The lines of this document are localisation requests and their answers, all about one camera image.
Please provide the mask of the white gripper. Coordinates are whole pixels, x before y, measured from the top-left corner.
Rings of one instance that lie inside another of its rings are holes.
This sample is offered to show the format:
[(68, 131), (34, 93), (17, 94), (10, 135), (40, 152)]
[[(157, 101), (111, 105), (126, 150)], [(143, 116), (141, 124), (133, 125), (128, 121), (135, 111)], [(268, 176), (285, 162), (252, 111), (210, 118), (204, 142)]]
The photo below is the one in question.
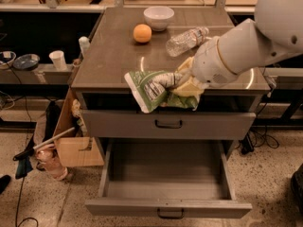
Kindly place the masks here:
[(195, 56), (188, 57), (178, 68), (177, 73), (193, 75), (185, 83), (173, 89), (178, 96), (199, 96), (208, 87), (219, 88), (235, 81), (238, 75), (225, 66), (219, 50), (219, 37), (202, 44)]

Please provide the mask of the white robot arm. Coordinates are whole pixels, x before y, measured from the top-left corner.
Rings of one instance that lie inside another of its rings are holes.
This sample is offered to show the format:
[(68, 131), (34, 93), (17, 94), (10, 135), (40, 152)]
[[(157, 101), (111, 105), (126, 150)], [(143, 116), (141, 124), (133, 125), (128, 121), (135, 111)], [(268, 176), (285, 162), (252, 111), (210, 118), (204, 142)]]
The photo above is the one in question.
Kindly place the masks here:
[(258, 0), (253, 19), (203, 43), (177, 70), (172, 92), (197, 96), (255, 67), (303, 54), (303, 0)]

